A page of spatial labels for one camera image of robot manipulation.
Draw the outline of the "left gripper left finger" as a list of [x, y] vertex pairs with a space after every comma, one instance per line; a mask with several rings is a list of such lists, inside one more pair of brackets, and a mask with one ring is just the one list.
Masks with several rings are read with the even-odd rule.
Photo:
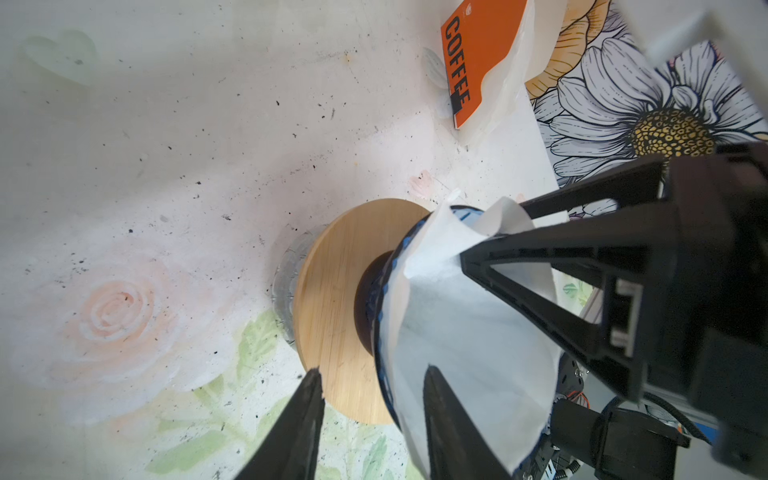
[[324, 412], [321, 373], [313, 368], [236, 479], [314, 479]]

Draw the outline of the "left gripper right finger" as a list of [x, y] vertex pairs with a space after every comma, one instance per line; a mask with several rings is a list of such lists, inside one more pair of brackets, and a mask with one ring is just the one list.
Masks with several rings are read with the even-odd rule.
[[423, 401], [430, 479], [509, 479], [437, 367], [426, 371]]

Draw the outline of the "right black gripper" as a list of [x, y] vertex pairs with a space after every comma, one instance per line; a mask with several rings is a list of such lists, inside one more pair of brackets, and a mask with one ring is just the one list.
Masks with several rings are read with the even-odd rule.
[[[531, 219], [612, 200], [607, 214]], [[511, 222], [462, 252], [475, 283], [616, 394], [680, 400], [713, 417], [720, 462], [767, 458], [767, 146], [642, 157], [476, 221]], [[557, 303], [558, 270], [603, 291], [590, 324]]]

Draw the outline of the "blue glass dripper cone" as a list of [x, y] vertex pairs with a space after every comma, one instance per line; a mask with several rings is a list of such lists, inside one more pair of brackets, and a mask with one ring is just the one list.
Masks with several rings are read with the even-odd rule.
[[393, 249], [376, 257], [364, 271], [355, 294], [354, 319], [358, 337], [374, 359], [376, 379], [385, 407], [397, 428], [400, 428], [395, 411], [394, 397], [389, 382], [387, 360], [387, 335], [390, 333], [388, 314], [389, 285], [396, 276], [398, 261], [406, 253], [410, 243], [426, 224], [427, 214], [405, 234]]

